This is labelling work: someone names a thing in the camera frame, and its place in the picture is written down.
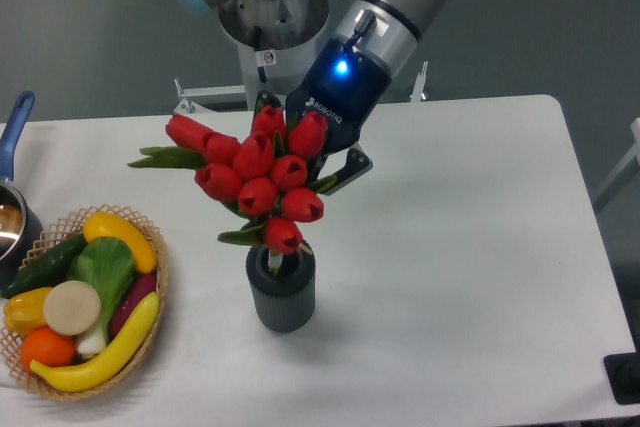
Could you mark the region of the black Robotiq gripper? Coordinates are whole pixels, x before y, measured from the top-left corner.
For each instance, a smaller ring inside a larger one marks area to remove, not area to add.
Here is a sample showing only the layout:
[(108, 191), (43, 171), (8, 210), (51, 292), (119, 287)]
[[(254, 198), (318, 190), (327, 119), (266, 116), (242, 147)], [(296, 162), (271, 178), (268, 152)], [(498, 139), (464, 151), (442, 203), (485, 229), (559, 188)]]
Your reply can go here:
[[(361, 53), (344, 53), (343, 43), (329, 40), (301, 84), (286, 97), (286, 118), (317, 111), (328, 119), (323, 151), (346, 151), (345, 163), (333, 174), (318, 179), (318, 194), (332, 195), (373, 168), (373, 161), (357, 142), (361, 127), (391, 77)], [(253, 118), (267, 106), (280, 108), (277, 95), (261, 90), (256, 95)]]

